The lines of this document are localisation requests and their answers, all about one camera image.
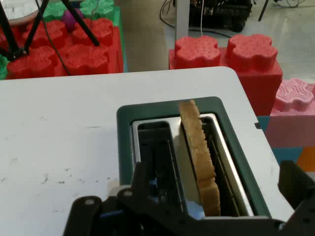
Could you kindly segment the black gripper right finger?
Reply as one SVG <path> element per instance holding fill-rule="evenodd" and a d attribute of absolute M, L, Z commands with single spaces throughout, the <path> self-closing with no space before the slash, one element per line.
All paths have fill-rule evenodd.
<path fill-rule="evenodd" d="M 283 224 L 283 236 L 313 236 L 315 234 L 315 181 L 295 162 L 280 164 L 278 188 L 294 213 Z"/>

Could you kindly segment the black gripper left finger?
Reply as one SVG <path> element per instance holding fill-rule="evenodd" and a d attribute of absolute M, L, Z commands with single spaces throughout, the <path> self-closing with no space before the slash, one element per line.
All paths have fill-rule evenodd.
<path fill-rule="evenodd" d="M 136 164 L 132 184 L 103 201 L 97 196 L 76 199 L 65 236 L 190 236 L 196 221 L 168 204 L 149 197 L 148 167 Z"/>

